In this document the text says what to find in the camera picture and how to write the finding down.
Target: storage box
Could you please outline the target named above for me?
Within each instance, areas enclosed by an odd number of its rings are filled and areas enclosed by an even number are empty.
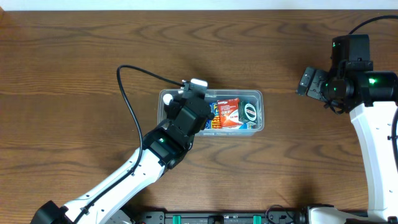
[[[157,110],[157,124],[166,118],[164,111],[163,96],[170,93],[178,94],[178,89],[162,90],[159,95],[159,106]],[[264,104],[262,94],[258,90],[207,90],[205,101],[209,103],[217,102],[217,100],[229,100],[239,98],[241,101],[248,101],[257,111],[257,124],[251,129],[205,129],[200,131],[196,136],[252,136],[254,133],[264,128]]]

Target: wooden table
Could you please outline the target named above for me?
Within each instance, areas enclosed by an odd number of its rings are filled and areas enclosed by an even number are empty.
[[[139,145],[116,68],[132,64],[210,88],[254,89],[266,125],[253,137],[198,137],[184,161],[132,200],[181,210],[368,206],[349,116],[295,94],[307,66],[328,70],[331,39],[390,11],[5,12],[0,21],[0,222],[28,223],[46,201],[80,196]],[[375,70],[398,72],[398,23],[361,28]],[[143,133],[159,91],[123,71]]]

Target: white wall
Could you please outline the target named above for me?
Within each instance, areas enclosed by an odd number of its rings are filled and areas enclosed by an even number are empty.
[[[0,0],[0,6],[5,11],[398,9],[398,0]]]

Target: wire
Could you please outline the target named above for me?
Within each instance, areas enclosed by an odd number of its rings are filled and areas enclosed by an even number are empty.
[[[131,68],[131,69],[135,69],[135,70],[137,70],[137,71],[144,72],[144,73],[146,73],[146,74],[148,74],[148,75],[150,75],[150,76],[153,76],[153,77],[158,78],[158,79],[160,79],[160,80],[163,80],[163,81],[165,81],[165,82],[168,82],[168,83],[171,83],[171,84],[175,84],[175,85],[178,85],[178,86],[183,86],[183,84],[181,84],[181,83],[178,83],[178,82],[175,82],[175,81],[172,81],[172,80],[168,80],[168,79],[166,79],[166,78],[163,78],[163,77],[161,77],[161,76],[159,76],[159,75],[156,75],[156,74],[154,74],[154,73],[152,73],[152,72],[149,72],[149,71],[144,70],[144,69],[139,68],[139,67],[135,67],[135,66],[132,66],[132,65],[120,65],[120,66],[118,67],[118,69],[116,70],[116,78],[118,79],[119,89],[120,89],[120,92],[122,93],[122,96],[123,96],[124,101],[125,101],[126,104],[127,104],[127,107],[129,108],[129,111],[130,111],[130,113],[131,113],[131,116],[132,116],[134,122],[136,123],[137,130],[138,130],[138,136],[139,136],[139,154],[138,154],[138,158],[137,158],[136,163],[135,163],[134,166],[130,169],[129,172],[127,172],[127,173],[126,173],[124,176],[122,176],[119,180],[115,181],[115,183],[111,184],[108,188],[106,188],[106,189],[103,190],[101,193],[99,193],[92,201],[90,201],[86,206],[83,207],[83,209],[81,210],[81,212],[79,213],[79,215],[76,217],[75,221],[73,222],[74,224],[78,223],[79,220],[82,218],[82,216],[83,216],[84,214],[87,214],[87,213],[88,213],[88,209],[90,209],[90,207],[93,206],[94,203],[97,202],[102,196],[104,196],[106,193],[108,193],[110,190],[112,190],[115,186],[117,186],[117,185],[118,185],[120,182],[122,182],[125,178],[127,178],[127,177],[130,176],[130,175],[132,175],[132,174],[134,173],[134,171],[137,169],[137,166],[139,165],[139,163],[140,163],[140,161],[141,161],[142,151],[143,151],[143,149],[142,149],[142,131],[141,131],[141,128],[140,128],[140,126],[139,126],[139,123],[138,123],[136,114],[135,114],[134,111],[132,110],[132,107],[131,107],[131,105],[130,105],[129,99],[128,99],[127,96],[126,96],[126,92],[124,92],[124,88],[123,88],[123,85],[122,85],[122,80],[121,80],[121,77],[120,77],[120,70],[121,70],[122,68]]]
[[[396,16],[396,15],[386,15],[386,16],[378,16],[378,17],[366,20],[365,22],[363,22],[360,25],[356,26],[348,34],[353,34],[357,29],[361,28],[362,26],[364,26],[364,25],[366,25],[366,24],[368,24],[370,22],[378,21],[378,20],[381,20],[381,19],[398,19],[398,16]]]
[[[392,119],[392,127],[391,127],[392,150],[394,151],[394,159],[396,160],[396,166],[398,171],[397,124],[398,124],[398,109],[396,110],[394,118]]]
[[[287,212],[287,210],[286,210],[285,207],[283,207],[283,206],[281,206],[281,205],[271,205],[271,206],[267,209],[267,211],[266,211],[266,219],[268,219],[268,221],[269,221],[270,223],[276,224],[276,223],[274,223],[273,221],[271,221],[271,220],[269,219],[269,217],[268,217],[268,212],[270,212],[271,209],[272,209],[273,207],[280,207],[280,208],[282,208],[282,209],[285,211],[286,215],[287,215],[289,218],[291,218],[291,219],[293,220],[292,222],[294,222],[293,216],[291,216],[291,215]]]

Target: wood grain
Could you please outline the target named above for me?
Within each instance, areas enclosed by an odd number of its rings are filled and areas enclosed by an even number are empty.
[[[139,145],[116,68],[132,64],[210,88],[255,89],[266,125],[250,138],[196,138],[173,171],[134,205],[265,210],[330,203],[366,209],[366,177],[349,116],[294,91],[305,67],[327,70],[331,38],[392,11],[7,12],[0,23],[0,222],[27,223],[46,201],[87,192]],[[376,70],[398,71],[398,23],[377,21]],[[123,70],[143,133],[159,91]]]

